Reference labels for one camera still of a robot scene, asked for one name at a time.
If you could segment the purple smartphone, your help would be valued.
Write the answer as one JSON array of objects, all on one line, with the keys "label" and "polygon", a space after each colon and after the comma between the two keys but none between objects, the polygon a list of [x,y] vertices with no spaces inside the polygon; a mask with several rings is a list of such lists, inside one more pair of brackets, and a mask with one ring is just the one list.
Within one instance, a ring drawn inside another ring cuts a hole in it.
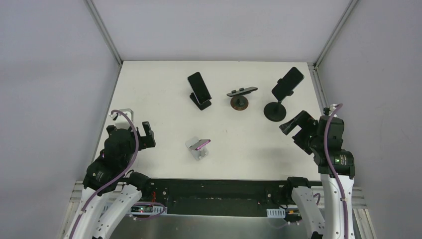
[{"label": "purple smartphone", "polygon": [[210,143],[210,139],[200,139],[197,143],[192,145],[194,150],[201,150],[203,147],[205,147],[208,143]]}]

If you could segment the black smartphone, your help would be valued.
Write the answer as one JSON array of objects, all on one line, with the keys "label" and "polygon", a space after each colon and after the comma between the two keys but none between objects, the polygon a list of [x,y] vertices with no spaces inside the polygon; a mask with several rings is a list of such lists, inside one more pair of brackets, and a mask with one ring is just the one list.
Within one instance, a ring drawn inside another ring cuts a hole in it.
[{"label": "black smartphone", "polygon": [[202,78],[200,72],[195,72],[188,77],[188,82],[191,85],[194,96],[199,104],[203,104],[211,99],[209,90]]},{"label": "black smartphone", "polygon": [[230,93],[227,93],[226,95],[228,97],[243,96],[257,90],[258,90],[257,87],[240,88],[239,90],[232,90]]}]

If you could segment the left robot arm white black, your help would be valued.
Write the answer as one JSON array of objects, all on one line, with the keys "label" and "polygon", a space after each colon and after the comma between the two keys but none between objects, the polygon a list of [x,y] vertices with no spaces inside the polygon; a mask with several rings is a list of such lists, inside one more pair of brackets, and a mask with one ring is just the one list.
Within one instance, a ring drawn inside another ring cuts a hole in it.
[{"label": "left robot arm white black", "polygon": [[86,170],[80,204],[64,238],[108,239],[132,205],[151,197],[148,176],[132,172],[124,177],[137,153],[156,145],[149,122],[142,127],[144,136],[130,126],[107,126],[104,148]]}]

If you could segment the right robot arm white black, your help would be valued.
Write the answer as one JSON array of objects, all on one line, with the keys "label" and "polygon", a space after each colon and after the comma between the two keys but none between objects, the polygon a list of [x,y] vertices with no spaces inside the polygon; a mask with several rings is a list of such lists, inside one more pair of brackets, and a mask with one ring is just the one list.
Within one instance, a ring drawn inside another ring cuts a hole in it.
[{"label": "right robot arm white black", "polygon": [[315,119],[301,111],[279,128],[288,135],[297,126],[300,130],[292,139],[305,153],[314,156],[323,187],[324,213],[317,206],[307,178],[288,177],[281,190],[282,198],[298,207],[308,238],[353,239],[355,160],[351,152],[342,149],[344,121],[334,113]]}]

